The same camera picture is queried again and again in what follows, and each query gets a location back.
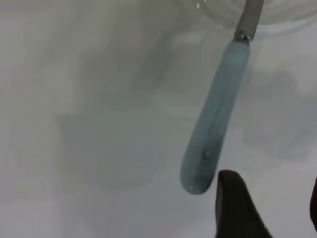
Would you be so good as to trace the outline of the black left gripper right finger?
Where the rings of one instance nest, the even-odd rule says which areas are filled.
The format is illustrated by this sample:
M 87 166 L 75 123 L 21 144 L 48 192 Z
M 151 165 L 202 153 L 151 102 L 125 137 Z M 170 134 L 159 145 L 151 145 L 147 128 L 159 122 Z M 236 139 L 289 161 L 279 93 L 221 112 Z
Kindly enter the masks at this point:
M 315 180 L 315 184 L 310 199 L 310 219 L 312 223 L 317 222 L 317 178 Z

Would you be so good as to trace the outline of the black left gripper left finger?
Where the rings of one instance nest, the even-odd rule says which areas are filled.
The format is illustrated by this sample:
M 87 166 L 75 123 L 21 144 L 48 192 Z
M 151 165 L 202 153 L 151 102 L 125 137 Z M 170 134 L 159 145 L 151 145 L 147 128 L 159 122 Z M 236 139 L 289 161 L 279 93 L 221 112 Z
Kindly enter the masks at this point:
M 242 177 L 233 170 L 218 172 L 215 201 L 217 238 L 270 238 Z

